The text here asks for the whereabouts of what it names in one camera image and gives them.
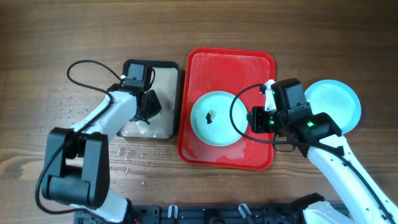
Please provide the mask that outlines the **light blue plate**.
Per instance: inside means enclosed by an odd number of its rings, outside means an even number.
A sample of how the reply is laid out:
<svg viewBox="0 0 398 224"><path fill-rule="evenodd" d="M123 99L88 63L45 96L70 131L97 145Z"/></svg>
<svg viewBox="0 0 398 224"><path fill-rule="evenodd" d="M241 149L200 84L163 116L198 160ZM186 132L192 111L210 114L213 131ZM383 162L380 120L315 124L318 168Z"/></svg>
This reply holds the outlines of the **light blue plate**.
<svg viewBox="0 0 398 224"><path fill-rule="evenodd" d="M229 146L241 138L248 127L244 103L225 91L212 91L193 105L190 122L193 132L211 146Z"/></svg>
<svg viewBox="0 0 398 224"><path fill-rule="evenodd" d="M352 131L361 119L361 103L357 94L336 80L321 80L305 90L313 114L327 113L343 134Z"/></svg>

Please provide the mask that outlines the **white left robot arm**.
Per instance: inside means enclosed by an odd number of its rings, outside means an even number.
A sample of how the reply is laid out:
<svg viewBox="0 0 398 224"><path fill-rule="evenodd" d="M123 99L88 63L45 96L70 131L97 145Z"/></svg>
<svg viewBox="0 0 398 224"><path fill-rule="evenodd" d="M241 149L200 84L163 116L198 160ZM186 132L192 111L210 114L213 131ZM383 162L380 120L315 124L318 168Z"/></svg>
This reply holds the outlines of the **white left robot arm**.
<svg viewBox="0 0 398 224"><path fill-rule="evenodd" d="M70 213L79 214L78 223L85 217L100 223L139 223L131 201L109 187L109 143L126 123L147 123L161 108L154 90L109 91L84 120L53 128L36 185L37 206L54 215L41 198L69 205Z"/></svg>

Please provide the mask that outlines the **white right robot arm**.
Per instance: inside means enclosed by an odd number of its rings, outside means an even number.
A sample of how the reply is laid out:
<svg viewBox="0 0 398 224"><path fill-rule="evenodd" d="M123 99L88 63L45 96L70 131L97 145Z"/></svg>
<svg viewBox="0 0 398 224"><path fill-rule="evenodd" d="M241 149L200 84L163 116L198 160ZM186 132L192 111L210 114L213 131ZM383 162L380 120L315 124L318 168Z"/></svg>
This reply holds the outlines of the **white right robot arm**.
<svg viewBox="0 0 398 224"><path fill-rule="evenodd" d="M373 181L354 156L341 129L326 113L254 107L247 115L254 133L287 138L336 190L356 223L397 223L397 205Z"/></svg>

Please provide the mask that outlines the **light blue plate top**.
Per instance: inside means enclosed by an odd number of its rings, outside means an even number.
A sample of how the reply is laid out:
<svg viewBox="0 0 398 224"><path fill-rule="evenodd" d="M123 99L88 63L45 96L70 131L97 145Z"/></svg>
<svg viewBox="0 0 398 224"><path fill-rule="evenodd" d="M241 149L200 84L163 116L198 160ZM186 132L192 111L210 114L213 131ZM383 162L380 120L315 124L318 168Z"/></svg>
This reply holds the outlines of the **light blue plate top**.
<svg viewBox="0 0 398 224"><path fill-rule="evenodd" d="M193 105L190 122L193 132L211 146L229 146L241 138L248 127L244 103L225 91L212 91Z"/></svg>

